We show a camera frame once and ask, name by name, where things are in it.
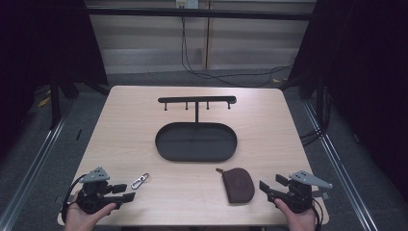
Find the human hand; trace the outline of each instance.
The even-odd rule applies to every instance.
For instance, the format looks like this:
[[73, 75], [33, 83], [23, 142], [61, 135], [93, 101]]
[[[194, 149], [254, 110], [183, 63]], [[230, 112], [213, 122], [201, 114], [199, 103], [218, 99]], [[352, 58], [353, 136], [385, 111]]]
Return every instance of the human hand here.
[[289, 230], [291, 231], [315, 231], [316, 215], [312, 209], [301, 214], [295, 214], [288, 205], [281, 199], [274, 200], [275, 205], [282, 211], [288, 221]]
[[[78, 196], [78, 192], [75, 193], [74, 201]], [[96, 223], [104, 216], [108, 215], [116, 207], [115, 203], [108, 204], [95, 214], [87, 214], [81, 210], [77, 203], [69, 205], [66, 212], [65, 228], [64, 231], [91, 231]]]

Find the leather pouch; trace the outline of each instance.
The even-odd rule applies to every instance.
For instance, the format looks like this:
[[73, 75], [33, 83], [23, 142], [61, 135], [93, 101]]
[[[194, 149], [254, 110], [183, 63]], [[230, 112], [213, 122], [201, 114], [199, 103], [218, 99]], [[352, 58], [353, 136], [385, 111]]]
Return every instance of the leather pouch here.
[[230, 203], [247, 203], [253, 198], [255, 194], [254, 183], [245, 169], [237, 167], [224, 171], [217, 168], [217, 171], [222, 174]]

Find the tray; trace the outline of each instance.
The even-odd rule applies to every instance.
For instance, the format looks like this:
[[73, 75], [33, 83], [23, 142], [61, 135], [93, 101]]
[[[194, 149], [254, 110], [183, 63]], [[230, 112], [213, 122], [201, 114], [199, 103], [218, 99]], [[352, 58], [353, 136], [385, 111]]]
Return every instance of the tray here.
[[172, 162], [223, 162], [234, 155], [237, 135], [222, 123], [173, 122], [159, 130], [155, 143]]

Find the black cable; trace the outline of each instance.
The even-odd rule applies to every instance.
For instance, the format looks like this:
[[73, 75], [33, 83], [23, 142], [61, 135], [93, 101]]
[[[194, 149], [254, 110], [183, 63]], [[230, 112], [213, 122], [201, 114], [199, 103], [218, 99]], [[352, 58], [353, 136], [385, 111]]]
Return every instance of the black cable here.
[[281, 91], [284, 91], [284, 90], [286, 90], [286, 89], [288, 89], [290, 87], [296, 86], [301, 81], [308, 78], [312, 73], [313, 73], [313, 71], [308, 71], [308, 72], [302, 73], [301, 75], [297, 76], [296, 78], [294, 78], [292, 80], [288, 80], [285, 84], [279, 86], [278, 89], [280, 89]]
[[318, 210], [316, 210], [316, 208], [315, 208], [315, 206], [312, 206], [312, 210], [313, 210], [313, 212], [315, 212], [315, 215], [316, 215], [316, 231], [320, 231], [321, 230], [321, 226], [322, 226], [322, 224], [323, 224], [323, 217], [324, 217], [324, 214], [323, 214], [323, 209], [321, 208], [321, 205], [313, 198], [313, 200], [319, 205], [319, 208], [320, 208], [320, 213], [321, 213], [321, 218], [319, 217], [319, 213], [318, 213]]
[[324, 115], [323, 115], [323, 124], [319, 127], [318, 130], [309, 132], [305, 135], [300, 136], [300, 139], [302, 140], [303, 147], [309, 145], [313, 141], [317, 140], [319, 137], [321, 137], [325, 131], [327, 130], [329, 126], [329, 121], [330, 121], [330, 114], [331, 114], [331, 106], [332, 106], [332, 98], [330, 97], [330, 94], [327, 92], [327, 90], [324, 93]]
[[[268, 85], [271, 82], [272, 79], [272, 73], [281, 71], [283, 69], [286, 68], [292, 68], [292, 64], [291, 65], [287, 65], [287, 66], [277, 66], [275, 68], [273, 68], [272, 70], [268, 71], [268, 72], [263, 72], [263, 73], [252, 73], [252, 74], [227, 74], [227, 75], [219, 75], [219, 76], [215, 76], [215, 75], [211, 75], [211, 74], [207, 74], [207, 73], [197, 73], [195, 71], [192, 70], [191, 65], [190, 65], [190, 61], [189, 61], [189, 56], [188, 56], [188, 49], [187, 49], [187, 40], [186, 40], [186, 21], [185, 18], [182, 17], [182, 24], [183, 24], [183, 33], [182, 33], [182, 66], [184, 69], [187, 70], [188, 73], [193, 74], [194, 76], [201, 78], [201, 79], [207, 79], [207, 80], [211, 80], [211, 79], [217, 79], [220, 82], [223, 82], [225, 84], [228, 85], [232, 85], [235, 87], [239, 87], [239, 88], [260, 88], [263, 87], [265, 85]], [[257, 86], [244, 86], [244, 85], [238, 85], [238, 84], [234, 84], [231, 83], [229, 81], [223, 80], [222, 78], [226, 78], [226, 77], [235, 77], [235, 76], [262, 76], [262, 75], [269, 75], [268, 80], [265, 81], [263, 84], [257, 85]]]
[[66, 212], [67, 212], [68, 207], [69, 207], [69, 205], [70, 205], [70, 204], [68, 204], [69, 196], [71, 195], [71, 192], [72, 192], [72, 190], [74, 189], [74, 187], [76, 186], [76, 184], [78, 184], [79, 180], [81, 180], [82, 177], [84, 177], [84, 176], [86, 176], [86, 174], [84, 174], [84, 175], [78, 177], [78, 179], [76, 179], [76, 180], [74, 181], [74, 183], [72, 183], [71, 187], [69, 187], [69, 190], [66, 192], [66, 195], [65, 195], [65, 198], [64, 198], [64, 202], [63, 202], [63, 207], [61, 208], [61, 211], [60, 211], [60, 213], [61, 213], [61, 218], [63, 219], [63, 222], [64, 222], [64, 223], [65, 223], [65, 219], [66, 219]]

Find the wall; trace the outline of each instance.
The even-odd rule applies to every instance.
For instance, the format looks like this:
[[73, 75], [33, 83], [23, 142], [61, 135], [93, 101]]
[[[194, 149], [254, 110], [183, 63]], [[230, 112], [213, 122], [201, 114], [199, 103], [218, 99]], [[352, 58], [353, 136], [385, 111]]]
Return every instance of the wall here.
[[[88, 0], [87, 5], [175, 8], [175, 1]], [[311, 13], [314, 6], [313, 0], [199, 1], [199, 9], [227, 11]], [[90, 18], [108, 74], [183, 69], [180, 17], [91, 15]], [[186, 18], [189, 62], [193, 69], [292, 64], [307, 25], [305, 21]]]

